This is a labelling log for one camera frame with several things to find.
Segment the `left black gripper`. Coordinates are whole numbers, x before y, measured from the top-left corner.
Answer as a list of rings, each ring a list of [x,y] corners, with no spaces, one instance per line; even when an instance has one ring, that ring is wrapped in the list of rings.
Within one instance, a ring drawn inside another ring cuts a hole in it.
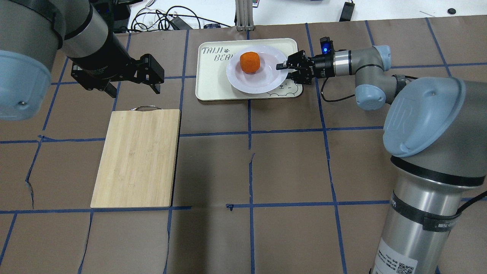
[[[132,58],[114,34],[109,34],[99,50],[87,57],[71,58],[71,76],[86,90],[104,91],[111,98],[117,98],[113,81],[130,81],[146,84],[155,94],[161,93],[165,70],[151,54]]]

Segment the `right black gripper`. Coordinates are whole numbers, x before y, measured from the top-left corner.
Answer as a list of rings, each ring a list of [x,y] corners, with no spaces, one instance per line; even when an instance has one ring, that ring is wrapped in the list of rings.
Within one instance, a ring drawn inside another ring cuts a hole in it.
[[[293,69],[293,72],[287,74],[287,79],[291,79],[296,84],[310,85],[314,78],[322,79],[336,76],[334,57],[334,51],[308,57],[306,56],[306,52],[301,50],[288,56],[286,62],[277,64],[275,69]]]

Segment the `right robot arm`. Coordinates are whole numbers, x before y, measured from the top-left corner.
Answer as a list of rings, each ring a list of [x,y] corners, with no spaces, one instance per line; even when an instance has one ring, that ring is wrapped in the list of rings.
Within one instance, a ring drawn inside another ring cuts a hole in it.
[[[371,274],[433,274],[463,210],[463,191],[486,178],[486,83],[455,77],[408,81],[386,76],[391,68],[387,45],[333,51],[307,57],[291,54],[277,70],[310,84],[313,78],[355,76],[355,101],[364,110],[390,109],[383,144],[398,171],[390,208]]]

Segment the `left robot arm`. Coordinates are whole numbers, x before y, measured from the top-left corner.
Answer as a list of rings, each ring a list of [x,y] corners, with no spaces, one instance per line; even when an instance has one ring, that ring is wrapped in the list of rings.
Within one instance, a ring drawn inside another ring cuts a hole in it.
[[[56,52],[73,63],[86,90],[116,98],[113,81],[142,83],[160,93],[165,71],[151,54],[132,58],[88,0],[2,0],[1,120],[25,120],[41,108]]]

